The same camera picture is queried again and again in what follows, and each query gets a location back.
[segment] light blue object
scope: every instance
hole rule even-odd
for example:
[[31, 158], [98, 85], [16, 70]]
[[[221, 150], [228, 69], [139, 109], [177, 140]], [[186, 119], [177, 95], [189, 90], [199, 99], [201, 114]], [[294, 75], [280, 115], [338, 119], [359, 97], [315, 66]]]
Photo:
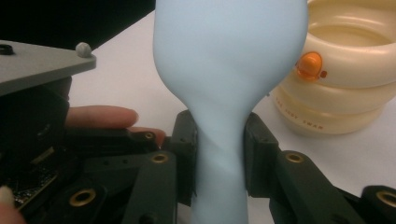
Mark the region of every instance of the light blue object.
[[192, 224], [248, 223], [245, 122], [306, 32], [306, 0], [157, 0], [154, 61], [198, 126]]

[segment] cream-colored container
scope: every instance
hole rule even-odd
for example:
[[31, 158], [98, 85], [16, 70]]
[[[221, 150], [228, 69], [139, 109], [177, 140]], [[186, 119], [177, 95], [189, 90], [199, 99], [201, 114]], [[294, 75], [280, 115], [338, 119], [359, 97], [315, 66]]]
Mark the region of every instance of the cream-colored container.
[[396, 95], [396, 1], [308, 0], [300, 60], [272, 91], [293, 130], [351, 133]]

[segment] silver ball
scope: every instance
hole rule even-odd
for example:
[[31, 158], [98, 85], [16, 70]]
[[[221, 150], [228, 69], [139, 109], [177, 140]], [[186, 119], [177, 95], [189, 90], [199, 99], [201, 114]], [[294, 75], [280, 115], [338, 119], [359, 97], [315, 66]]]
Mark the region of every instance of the silver ball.
[[76, 45], [76, 53], [80, 58], [91, 57], [92, 49], [89, 44], [81, 42]]

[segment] ribbed container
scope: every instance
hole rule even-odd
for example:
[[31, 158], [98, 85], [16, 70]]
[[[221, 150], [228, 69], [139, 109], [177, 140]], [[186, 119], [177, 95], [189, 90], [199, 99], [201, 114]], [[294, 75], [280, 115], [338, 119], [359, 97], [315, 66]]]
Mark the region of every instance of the ribbed container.
[[310, 0], [300, 60], [272, 91], [289, 126], [351, 133], [396, 95], [396, 1]]

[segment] spoon head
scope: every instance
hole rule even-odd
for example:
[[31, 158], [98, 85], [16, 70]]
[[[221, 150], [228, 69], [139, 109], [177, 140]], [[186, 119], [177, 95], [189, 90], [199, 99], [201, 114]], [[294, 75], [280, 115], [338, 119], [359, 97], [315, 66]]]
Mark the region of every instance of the spoon head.
[[306, 0], [157, 1], [154, 60], [190, 110], [251, 111], [294, 66]]

